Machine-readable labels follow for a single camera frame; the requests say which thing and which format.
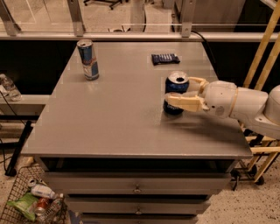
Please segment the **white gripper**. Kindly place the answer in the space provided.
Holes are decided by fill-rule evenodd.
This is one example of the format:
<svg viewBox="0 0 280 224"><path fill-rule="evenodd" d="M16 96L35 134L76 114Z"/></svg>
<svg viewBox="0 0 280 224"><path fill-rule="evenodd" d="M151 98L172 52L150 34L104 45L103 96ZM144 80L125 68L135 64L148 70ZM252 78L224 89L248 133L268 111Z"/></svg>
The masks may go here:
<svg viewBox="0 0 280 224"><path fill-rule="evenodd" d="M176 108L190 112L204 110L211 116L227 118L232 109L237 86L232 82L217 80L209 83L200 77L190 77L188 90L196 91L203 97L194 92L184 94L170 92L164 95L164 99Z"/></svg>

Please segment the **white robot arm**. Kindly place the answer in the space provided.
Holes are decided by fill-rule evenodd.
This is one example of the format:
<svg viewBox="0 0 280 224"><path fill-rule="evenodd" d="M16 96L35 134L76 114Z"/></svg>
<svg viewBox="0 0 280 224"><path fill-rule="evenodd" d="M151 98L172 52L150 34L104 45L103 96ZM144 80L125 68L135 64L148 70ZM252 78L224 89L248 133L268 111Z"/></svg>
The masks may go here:
<svg viewBox="0 0 280 224"><path fill-rule="evenodd" d="M237 87L232 82L208 82L190 77L186 93L170 92L165 99L174 107L198 112L204 110L211 116L232 118L257 134L280 139L279 86L270 93Z"/></svg>

